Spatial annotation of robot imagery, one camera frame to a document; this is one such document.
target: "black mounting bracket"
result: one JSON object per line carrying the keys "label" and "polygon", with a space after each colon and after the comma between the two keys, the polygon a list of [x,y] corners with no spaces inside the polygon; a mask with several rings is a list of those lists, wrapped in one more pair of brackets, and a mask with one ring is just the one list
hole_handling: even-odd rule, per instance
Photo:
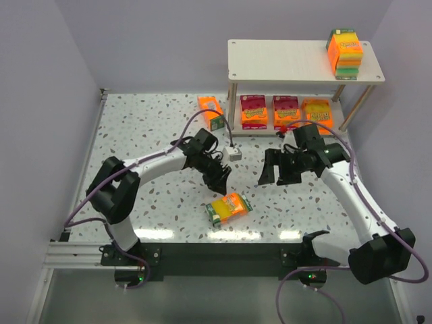
{"label": "black mounting bracket", "polygon": [[[313,235],[305,236],[302,243],[290,244],[141,243],[140,251],[151,267],[151,281],[162,281],[166,275],[281,279],[298,267],[339,265],[319,258],[309,250],[312,244],[308,243]],[[124,257],[112,245],[102,246],[101,252],[102,266],[138,265],[137,261]]]}

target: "terrazzo tabletop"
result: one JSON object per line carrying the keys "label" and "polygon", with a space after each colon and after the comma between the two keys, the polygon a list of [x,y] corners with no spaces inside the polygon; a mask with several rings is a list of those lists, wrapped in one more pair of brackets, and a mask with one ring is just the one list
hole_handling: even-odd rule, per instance
{"label": "terrazzo tabletop", "polygon": [[[226,94],[214,95],[225,108]],[[198,111],[197,94],[109,94],[88,162],[80,199],[101,163],[141,157],[166,147],[181,134],[189,117]],[[187,135],[195,135],[205,122],[199,115]],[[213,132],[219,148],[228,144],[224,130]],[[335,142],[326,138],[327,143]],[[278,148],[272,137],[235,137],[243,153],[231,164],[228,192],[245,194],[253,211],[215,229],[205,204],[220,198],[203,184],[196,170],[166,174],[143,185],[131,213],[134,230],[142,242],[300,242],[306,233],[329,230],[332,238],[358,245],[358,238],[345,210],[330,189],[314,173],[304,173],[303,182],[291,186],[257,186],[263,169],[264,151]],[[96,217],[87,204],[75,220]],[[99,222],[72,228],[70,242],[108,242]]]}

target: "white wall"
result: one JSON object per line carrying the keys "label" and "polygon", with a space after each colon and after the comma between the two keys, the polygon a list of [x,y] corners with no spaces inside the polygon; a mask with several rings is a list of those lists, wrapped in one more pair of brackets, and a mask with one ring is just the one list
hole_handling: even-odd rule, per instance
{"label": "white wall", "polygon": [[99,104],[52,0],[0,1],[0,322],[23,323]]}
{"label": "white wall", "polygon": [[[371,42],[386,83],[350,127],[364,182],[432,267],[432,2],[394,0]],[[423,272],[411,260],[405,277]],[[408,285],[415,315],[432,318],[432,280]]]}
{"label": "white wall", "polygon": [[369,40],[392,0],[56,0],[98,85],[117,92],[227,90],[227,40]]}

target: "shelf top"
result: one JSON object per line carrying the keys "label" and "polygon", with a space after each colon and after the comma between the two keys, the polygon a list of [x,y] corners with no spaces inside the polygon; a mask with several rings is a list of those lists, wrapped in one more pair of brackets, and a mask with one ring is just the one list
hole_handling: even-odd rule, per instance
{"label": "shelf top", "polygon": [[325,44],[325,40],[230,39],[229,81],[287,84],[381,84],[385,81],[370,42],[361,41],[364,55],[357,80],[336,80]]}

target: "orange sponge package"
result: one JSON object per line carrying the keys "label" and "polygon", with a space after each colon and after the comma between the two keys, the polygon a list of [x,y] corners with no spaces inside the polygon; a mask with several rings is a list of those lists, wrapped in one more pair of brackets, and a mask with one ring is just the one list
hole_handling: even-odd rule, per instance
{"label": "orange sponge package", "polygon": [[[333,116],[327,99],[303,99],[302,110],[307,120],[313,120],[328,128],[333,127]],[[328,130],[318,127],[321,135],[330,135]]]}
{"label": "orange sponge package", "polygon": [[[198,106],[201,109],[211,109],[222,113],[221,106],[215,97],[198,97]],[[224,127],[223,119],[219,114],[206,111],[202,115],[204,115],[205,122],[210,130],[218,130]]]}
{"label": "orange sponge package", "polygon": [[[280,130],[282,126],[288,125],[301,118],[297,97],[273,96],[273,110],[275,114],[275,130]],[[288,130],[293,130],[298,126],[300,126],[300,124],[291,125],[288,127]]]}
{"label": "orange sponge package", "polygon": [[260,94],[240,96],[242,127],[244,130],[265,130],[269,121],[265,96]]}

